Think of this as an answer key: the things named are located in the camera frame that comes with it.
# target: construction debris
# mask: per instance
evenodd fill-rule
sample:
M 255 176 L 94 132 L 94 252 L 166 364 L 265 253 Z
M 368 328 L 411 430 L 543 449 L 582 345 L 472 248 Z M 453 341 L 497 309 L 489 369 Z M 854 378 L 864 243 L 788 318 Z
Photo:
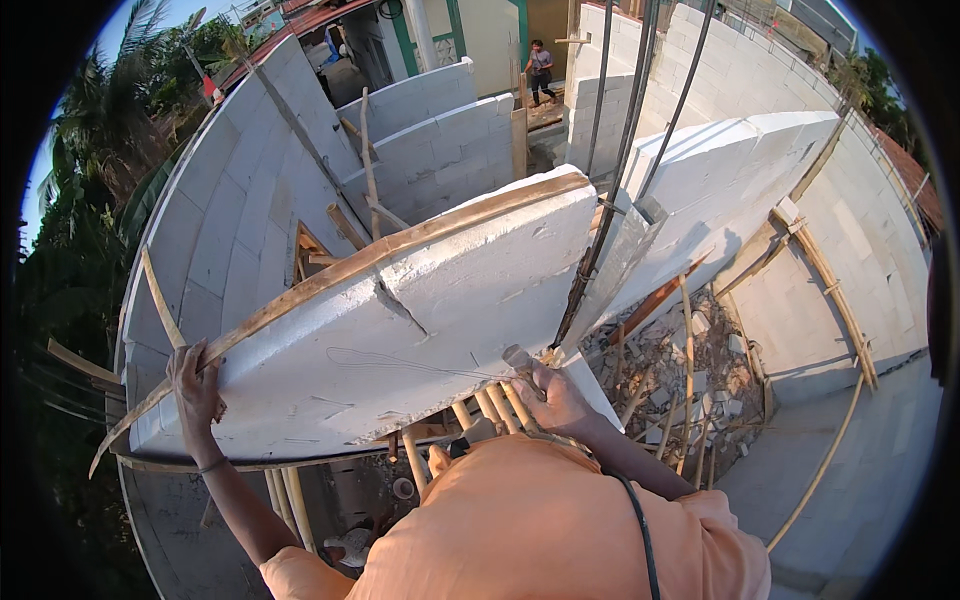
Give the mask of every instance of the construction debris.
M 709 286 L 691 298 L 693 322 L 693 403 L 691 405 L 691 428 L 684 456 L 696 456 L 701 447 L 712 448 L 717 444 L 714 479 L 723 476 L 733 462 L 746 455 L 741 445 L 748 448 L 756 435 L 752 423 L 760 424 L 763 415 L 763 389 L 756 383 L 747 361 L 748 340 L 737 324 L 734 315 L 718 303 Z M 601 325 L 581 344 L 594 375 L 607 394 L 617 415 L 624 411 L 632 398 L 636 408 L 624 428 L 627 436 L 647 444 L 664 443 L 666 421 L 675 398 L 677 409 L 670 419 L 670 435 L 666 436 L 662 456 L 666 464 L 675 468 L 683 442 L 683 426 L 686 419 L 686 329 L 683 305 L 678 302 L 666 313 L 642 329 L 635 330 L 623 345 L 622 383 L 614 382 L 617 367 L 617 346 L 607 340 L 617 330 L 617 324 L 633 313 L 636 305 Z M 644 373 L 650 375 L 643 381 Z M 729 452 L 733 445 L 739 452 Z M 684 463 L 684 476 L 693 477 L 696 464 Z

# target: utility pole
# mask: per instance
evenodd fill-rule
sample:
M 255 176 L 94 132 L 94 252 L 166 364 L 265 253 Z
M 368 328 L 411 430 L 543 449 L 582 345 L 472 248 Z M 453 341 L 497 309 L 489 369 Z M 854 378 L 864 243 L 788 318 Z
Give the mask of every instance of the utility pole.
M 413 26 L 417 47 L 420 48 L 420 60 L 423 62 L 423 71 L 432 71 L 440 66 L 437 61 L 437 48 L 433 45 L 433 36 L 430 35 L 430 24 L 426 20 L 426 9 L 423 0 L 407 0 L 407 17 Z

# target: wooden frame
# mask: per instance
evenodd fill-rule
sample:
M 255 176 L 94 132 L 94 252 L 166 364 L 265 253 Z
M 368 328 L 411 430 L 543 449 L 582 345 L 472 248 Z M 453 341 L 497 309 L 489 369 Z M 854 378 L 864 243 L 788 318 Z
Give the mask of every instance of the wooden frame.
M 204 350 L 200 360 L 197 361 L 197 369 L 203 369 L 243 340 L 286 315 L 294 308 L 310 301 L 321 292 L 367 271 L 383 260 L 452 233 L 479 225 L 518 208 L 542 202 L 589 185 L 589 180 L 583 174 L 566 173 L 553 179 L 538 181 L 494 194 L 479 202 L 459 207 L 404 231 L 380 238 L 356 254 L 308 277 L 297 287 L 287 290 L 279 297 L 271 300 L 266 306 L 254 312 L 235 329 L 211 342 Z M 111 448 L 112 444 L 119 440 L 137 419 L 157 406 L 172 391 L 173 386 L 170 380 L 164 379 L 142 402 L 137 404 L 107 432 L 90 464 L 88 477 L 93 477 L 93 471 L 100 463 L 101 457 Z

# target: construction worker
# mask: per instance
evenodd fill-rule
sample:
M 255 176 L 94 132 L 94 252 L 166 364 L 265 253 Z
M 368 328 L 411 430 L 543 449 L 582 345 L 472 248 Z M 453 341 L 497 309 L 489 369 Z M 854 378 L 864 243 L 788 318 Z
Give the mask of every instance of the construction worker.
M 547 86 L 550 85 L 550 67 L 553 66 L 553 55 L 543 49 L 543 40 L 535 39 L 531 44 L 533 50 L 530 51 L 530 59 L 524 71 L 533 69 L 530 78 L 530 89 L 534 92 L 534 106 L 540 105 L 540 95 L 537 90 L 542 89 L 543 93 L 550 96 L 550 103 L 557 101 L 557 94 L 553 93 Z
M 541 427 L 593 458 L 523 434 L 474 443 L 456 459 L 431 446 L 434 479 L 420 506 L 373 544 L 353 581 L 301 548 L 220 451 L 210 431 L 219 363 L 196 374 L 205 345 L 177 348 L 167 366 L 183 440 L 274 598 L 754 599 L 770 591 L 766 550 L 737 529 L 727 497 L 694 491 L 546 367 L 534 371 L 545 402 L 521 380 L 517 392 Z

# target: pipe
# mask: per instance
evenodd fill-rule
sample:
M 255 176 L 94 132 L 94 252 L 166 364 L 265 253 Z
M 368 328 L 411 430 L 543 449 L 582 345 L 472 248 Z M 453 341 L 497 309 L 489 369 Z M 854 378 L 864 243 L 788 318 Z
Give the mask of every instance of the pipe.
M 670 125 L 666 128 L 666 135 L 663 137 L 663 143 L 660 144 L 660 149 L 657 151 L 657 158 L 654 159 L 654 164 L 647 173 L 647 179 L 643 182 L 643 187 L 640 188 L 640 193 L 636 196 L 638 200 L 647 195 L 647 190 L 650 189 L 650 183 L 654 180 L 654 174 L 657 173 L 657 168 L 660 167 L 663 153 L 666 152 L 666 145 L 670 142 L 670 136 L 673 135 L 673 131 L 677 129 L 677 121 L 680 120 L 680 113 L 683 111 L 684 104 L 686 103 L 686 94 L 690 91 L 690 86 L 693 84 L 693 76 L 697 72 L 700 55 L 704 52 L 704 44 L 707 42 L 707 30 L 710 27 L 710 21 L 713 20 L 713 11 L 716 9 L 716 4 L 717 0 L 707 0 L 707 6 L 704 9 L 704 24 L 700 28 L 700 37 L 697 39 L 697 49 L 693 51 L 693 60 L 690 61 L 690 69 L 686 73 L 684 91 L 680 94 L 680 100 L 677 101 L 677 108 L 673 111 L 673 118 L 670 119 Z
M 647 91 L 647 78 L 650 75 L 650 65 L 653 62 L 654 42 L 657 40 L 657 14 L 660 11 L 660 0 L 647 0 L 644 9 L 643 29 L 640 33 L 640 44 L 636 51 L 636 66 L 634 67 L 634 85 L 630 92 L 630 103 L 627 106 L 627 119 L 623 125 L 623 135 L 620 138 L 620 148 L 616 155 L 616 167 L 612 194 L 610 201 L 604 205 L 603 217 L 601 218 L 600 228 L 593 236 L 593 243 L 584 254 L 584 259 L 577 270 L 577 276 L 574 279 L 573 287 L 570 290 L 570 301 L 566 307 L 564 318 L 561 320 L 560 329 L 557 330 L 557 337 L 554 339 L 553 348 L 560 345 L 566 332 L 569 331 L 573 323 L 573 317 L 577 314 L 580 302 L 584 299 L 584 293 L 587 290 L 587 282 L 596 268 L 597 260 L 600 258 L 600 252 L 603 249 L 604 241 L 610 232 L 610 225 L 613 222 L 612 207 L 616 201 L 616 192 L 620 188 L 620 182 L 623 180 L 623 174 L 627 169 L 627 149 L 634 140 L 636 134 L 636 123 L 639 121 L 640 110 L 643 107 L 643 96 Z
M 600 130 L 600 110 L 603 108 L 603 94 L 607 85 L 607 63 L 610 58 L 610 29 L 613 23 L 613 0 L 607 0 L 607 10 L 603 21 L 603 51 L 600 55 L 600 82 L 597 85 L 597 106 L 593 111 L 593 131 L 590 132 L 590 145 L 587 152 L 587 168 L 584 175 L 590 177 L 593 167 L 593 150 L 597 143 L 597 132 Z

